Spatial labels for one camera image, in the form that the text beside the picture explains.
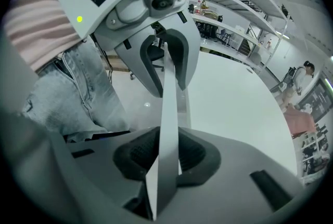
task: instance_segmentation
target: pink object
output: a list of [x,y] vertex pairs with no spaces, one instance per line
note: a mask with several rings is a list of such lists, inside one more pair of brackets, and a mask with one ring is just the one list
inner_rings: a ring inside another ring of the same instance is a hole
[[34,71],[81,40],[58,0],[12,0],[3,25]]
[[292,135],[306,131],[309,133],[316,132],[316,126],[310,114],[296,110],[293,106],[288,106],[284,116]]

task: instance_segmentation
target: black slot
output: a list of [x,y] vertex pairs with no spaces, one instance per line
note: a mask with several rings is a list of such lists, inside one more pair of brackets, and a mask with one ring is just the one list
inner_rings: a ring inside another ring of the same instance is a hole
[[273,211],[279,210],[292,199],[266,171],[251,173],[250,177],[265,196]]
[[82,157],[82,156],[89,155],[92,153],[95,153],[95,151],[92,149],[84,149],[84,150],[72,152],[72,156],[73,156],[73,158],[77,159],[78,157]]
[[184,14],[181,11],[178,12],[178,16],[180,17],[180,19],[182,20],[183,23],[187,22],[186,17],[184,16]]
[[128,39],[126,39],[126,40],[124,41],[124,45],[125,45],[125,48],[126,48],[126,49],[131,49],[131,48],[132,48],[132,46],[131,46],[131,44],[130,44],[130,41],[129,41]]

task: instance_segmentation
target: chair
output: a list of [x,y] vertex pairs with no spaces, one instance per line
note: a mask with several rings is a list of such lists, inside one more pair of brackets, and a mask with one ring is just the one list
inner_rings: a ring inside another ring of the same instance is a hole
[[[161,48],[162,42],[163,42],[163,40],[160,39],[159,42],[158,42],[158,47],[151,44],[147,48],[147,54],[148,54],[148,57],[149,57],[150,61],[153,62],[155,60],[159,60],[159,59],[164,57],[164,50]],[[154,68],[161,68],[162,72],[164,71],[164,66],[154,65],[154,64],[152,66]],[[131,80],[134,80],[134,73],[133,72],[130,74],[130,78],[131,78]]]

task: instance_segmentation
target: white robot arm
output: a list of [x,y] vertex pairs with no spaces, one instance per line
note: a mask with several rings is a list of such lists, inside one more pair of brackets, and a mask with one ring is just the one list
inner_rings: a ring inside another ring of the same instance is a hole
[[189,84],[200,35],[185,0],[59,1],[78,35],[85,38],[94,33],[103,50],[114,49],[154,96],[162,97],[162,85],[147,56],[155,36],[168,43],[180,88]]

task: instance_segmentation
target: laboratory room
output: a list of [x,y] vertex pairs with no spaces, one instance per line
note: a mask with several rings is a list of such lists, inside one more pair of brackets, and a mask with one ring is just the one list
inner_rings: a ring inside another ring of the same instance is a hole
[[329,0],[3,2],[11,219],[243,224],[328,212]]

